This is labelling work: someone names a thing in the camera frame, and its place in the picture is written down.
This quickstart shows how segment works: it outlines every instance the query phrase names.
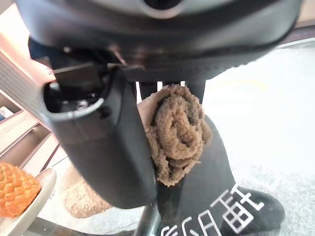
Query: orange pineapple-shaped item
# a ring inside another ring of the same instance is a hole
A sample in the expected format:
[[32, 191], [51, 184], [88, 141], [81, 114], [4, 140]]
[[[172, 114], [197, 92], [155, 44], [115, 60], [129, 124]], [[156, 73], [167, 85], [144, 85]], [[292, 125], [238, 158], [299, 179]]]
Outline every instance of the orange pineapple-shaped item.
[[41, 187], [25, 171], [0, 162], [0, 217], [16, 217], [32, 203]]

